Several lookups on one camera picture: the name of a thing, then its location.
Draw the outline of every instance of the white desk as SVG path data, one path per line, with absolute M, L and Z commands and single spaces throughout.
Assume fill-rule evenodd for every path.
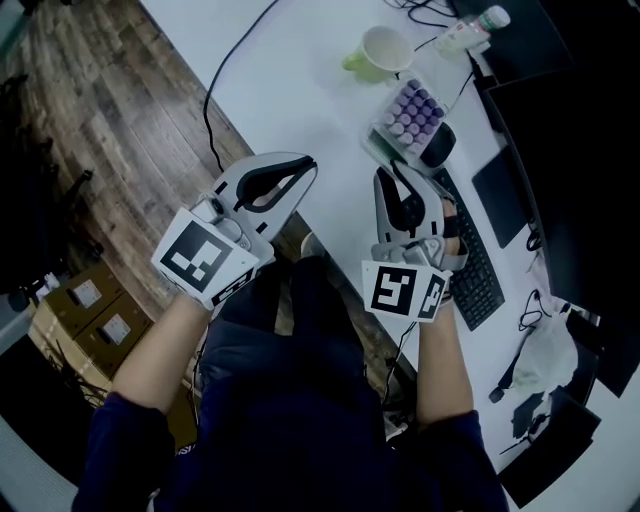
M 143 4 L 201 82 L 208 87 L 219 63 L 270 0 L 143 0 Z M 434 22 L 446 22 L 437 14 Z M 299 212 L 360 293 L 361 261 L 377 242 L 373 175 L 377 164 L 360 145 L 360 135 L 389 92 L 385 84 L 362 85 L 342 70 L 342 58 L 362 33 L 385 24 L 402 30 L 414 47 L 441 32 L 418 26 L 382 0 L 281 0 L 236 52 L 213 97 L 255 153 L 296 151 L 313 156 L 318 179 Z M 416 55 L 414 71 L 437 89 L 445 103 L 457 96 L 470 72 L 468 61 L 449 65 Z M 518 317 L 534 287 L 525 271 L 532 255 L 522 233 L 500 250 L 471 178 L 499 151 L 480 100 L 470 85 L 447 123 L 458 143 L 447 167 L 471 212 L 493 261 L 506 303 L 470 333 L 457 324 L 480 411 L 487 451 L 498 469 L 512 443 L 511 417 L 521 401 L 508 395 L 498 405 L 489 393 L 508 367 L 522 339 Z M 408 323 L 378 317 L 399 341 Z M 417 362 L 417 332 L 405 355 Z

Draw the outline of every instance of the monitor stand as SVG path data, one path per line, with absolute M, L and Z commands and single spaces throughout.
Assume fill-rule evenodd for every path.
M 511 148 L 504 148 L 473 177 L 501 249 L 533 218 Z

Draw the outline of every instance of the navy sleeve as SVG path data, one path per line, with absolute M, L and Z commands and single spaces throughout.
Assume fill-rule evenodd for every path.
M 91 421 L 85 471 L 72 510 L 144 511 L 173 458 L 165 416 L 110 393 Z
M 445 510 L 508 512 L 476 411 L 436 422 L 410 444 L 418 464 L 440 482 Z

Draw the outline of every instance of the person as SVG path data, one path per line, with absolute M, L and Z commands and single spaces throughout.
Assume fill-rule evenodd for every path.
M 451 303 L 420 324 L 416 425 L 392 449 L 322 251 L 311 236 L 290 269 L 292 336 L 273 333 L 277 263 L 211 322 L 198 440 L 174 456 L 164 415 L 211 316 L 176 297 L 94 414 L 74 511 L 508 510 L 483 447 Z

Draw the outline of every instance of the hand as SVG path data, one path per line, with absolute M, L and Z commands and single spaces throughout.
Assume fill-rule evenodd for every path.
M 456 206 L 448 199 L 442 200 L 442 210 L 444 211 L 445 218 L 453 217 L 457 213 Z M 444 252 L 449 256 L 455 256 L 460 251 L 460 237 L 445 238 L 444 243 Z

